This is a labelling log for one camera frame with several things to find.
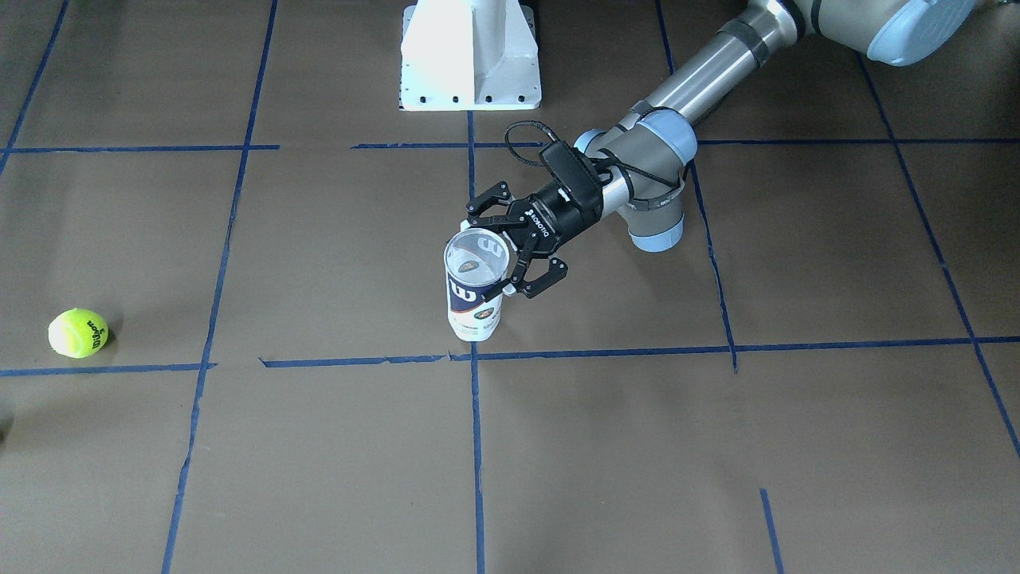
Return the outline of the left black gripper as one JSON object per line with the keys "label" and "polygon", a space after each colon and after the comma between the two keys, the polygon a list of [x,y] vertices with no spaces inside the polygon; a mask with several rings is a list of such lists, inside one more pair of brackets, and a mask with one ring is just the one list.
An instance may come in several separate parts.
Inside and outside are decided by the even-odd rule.
{"label": "left black gripper", "polygon": [[[508,182],[498,181],[470,200],[465,207],[465,228],[514,238],[516,248],[517,259],[508,276],[481,291],[484,301],[504,294],[507,286],[532,299],[562,280],[568,266],[556,252],[600,221],[603,206],[602,187],[590,184],[550,182],[532,195],[515,196]],[[536,258],[547,259],[549,268],[542,276],[526,280]]]}

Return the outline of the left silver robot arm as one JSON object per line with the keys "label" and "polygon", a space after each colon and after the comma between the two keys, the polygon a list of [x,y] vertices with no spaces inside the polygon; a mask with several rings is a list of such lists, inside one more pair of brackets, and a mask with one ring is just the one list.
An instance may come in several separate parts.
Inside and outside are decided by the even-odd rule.
{"label": "left silver robot arm", "polygon": [[531,298],[556,284],[567,272],[560,248],[614,212],[639,250],[670,250],[684,232],[679,196],[698,149],[693,128],[802,37],[827,37],[886,65],[913,65],[944,46],[973,8],[973,1],[751,1],[612,128],[568,144],[536,121],[547,136],[536,166],[551,181],[524,199],[495,184],[467,204],[465,225],[504,239],[516,258],[469,302],[513,292]]}

